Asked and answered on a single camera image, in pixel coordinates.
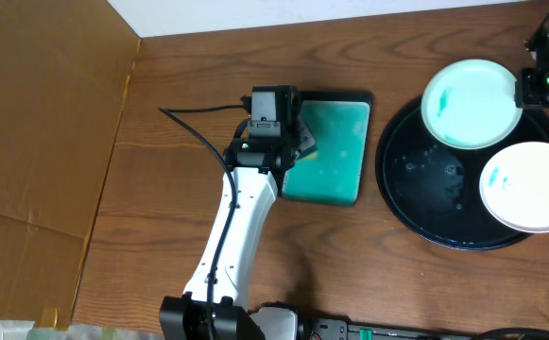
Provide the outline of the yellow green sponge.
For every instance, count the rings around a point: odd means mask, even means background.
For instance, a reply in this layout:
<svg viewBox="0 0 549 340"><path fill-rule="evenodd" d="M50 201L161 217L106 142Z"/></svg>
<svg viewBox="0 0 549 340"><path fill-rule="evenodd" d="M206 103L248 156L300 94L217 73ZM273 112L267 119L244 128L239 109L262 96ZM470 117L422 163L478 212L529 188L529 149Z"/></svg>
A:
<svg viewBox="0 0 549 340"><path fill-rule="evenodd" d="M303 149L300 152L300 154L298 156L298 161L313 159L316 156L317 156L317 147L313 145L311 147Z"/></svg>

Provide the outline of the mint green plate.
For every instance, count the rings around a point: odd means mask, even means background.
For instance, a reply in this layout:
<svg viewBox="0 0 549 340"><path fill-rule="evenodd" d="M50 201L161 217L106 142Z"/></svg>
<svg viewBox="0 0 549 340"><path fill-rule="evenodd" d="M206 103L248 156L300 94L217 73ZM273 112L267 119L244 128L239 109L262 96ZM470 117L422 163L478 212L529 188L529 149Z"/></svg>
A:
<svg viewBox="0 0 549 340"><path fill-rule="evenodd" d="M443 144L466 150L502 141L523 110L515 102L516 77L499 63L465 59L439 71L421 98L421 119Z"/></svg>

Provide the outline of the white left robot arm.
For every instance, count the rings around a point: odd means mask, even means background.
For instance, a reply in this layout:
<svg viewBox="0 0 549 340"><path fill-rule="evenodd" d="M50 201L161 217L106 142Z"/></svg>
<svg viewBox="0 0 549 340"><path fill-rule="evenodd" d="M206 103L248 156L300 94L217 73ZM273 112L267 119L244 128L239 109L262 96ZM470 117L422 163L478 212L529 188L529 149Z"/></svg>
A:
<svg viewBox="0 0 549 340"><path fill-rule="evenodd" d="M200 262L180 297L165 297L159 320L166 340L305 339L310 332L289 307L249 311L250 274L268 212L285 173L314 150L291 85L256 86L240 108L248 113L227 148L214 155L223 187Z"/></svg>

